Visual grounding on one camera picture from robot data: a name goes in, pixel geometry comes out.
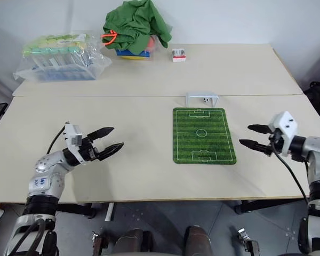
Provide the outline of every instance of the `soccer field mat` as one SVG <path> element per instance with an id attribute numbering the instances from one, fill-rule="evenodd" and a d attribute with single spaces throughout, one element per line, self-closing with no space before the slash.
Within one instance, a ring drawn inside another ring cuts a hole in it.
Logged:
<path id="1" fill-rule="evenodd" d="M 173 160 L 177 164 L 235 164 L 225 110 L 174 108 Z"/>

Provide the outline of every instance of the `green cloth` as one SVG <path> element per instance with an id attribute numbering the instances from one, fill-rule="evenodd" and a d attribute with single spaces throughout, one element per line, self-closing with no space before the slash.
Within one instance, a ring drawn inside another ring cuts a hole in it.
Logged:
<path id="1" fill-rule="evenodd" d="M 135 55 L 144 51 L 151 35 L 157 35 L 161 44 L 167 48 L 172 36 L 167 25 L 151 0 L 132 0 L 123 2 L 109 12 L 103 26 L 105 34 L 110 30 L 118 33 L 115 41 L 106 45 L 108 49 L 129 50 Z M 112 37 L 104 37 L 104 43 Z"/>
<path id="2" fill-rule="evenodd" d="M 235 164 L 225 110 L 174 108 L 173 160 L 177 164 Z"/>

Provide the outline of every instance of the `plastic bag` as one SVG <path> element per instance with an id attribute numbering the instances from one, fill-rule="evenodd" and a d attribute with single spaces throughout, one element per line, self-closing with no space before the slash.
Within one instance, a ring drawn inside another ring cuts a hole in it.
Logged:
<path id="1" fill-rule="evenodd" d="M 14 78 L 33 82 L 95 80 L 111 64 L 88 34 L 42 36 L 23 48 Z"/>

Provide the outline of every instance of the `white wall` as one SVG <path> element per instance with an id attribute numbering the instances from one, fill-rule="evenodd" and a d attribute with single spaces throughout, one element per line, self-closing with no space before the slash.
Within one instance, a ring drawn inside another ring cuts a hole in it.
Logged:
<path id="1" fill-rule="evenodd" d="M 270 43 L 299 85 L 320 80 L 320 0 L 153 0 L 173 43 Z M 102 30 L 120 0 L 1 0 L 0 80 L 14 90 L 23 44 L 70 29 Z"/>

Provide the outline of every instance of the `small white box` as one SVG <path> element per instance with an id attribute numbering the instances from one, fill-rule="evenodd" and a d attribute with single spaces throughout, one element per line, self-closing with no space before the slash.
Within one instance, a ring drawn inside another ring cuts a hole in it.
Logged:
<path id="1" fill-rule="evenodd" d="M 172 49 L 172 60 L 173 60 L 173 62 L 186 61 L 185 50 L 184 49 Z"/>

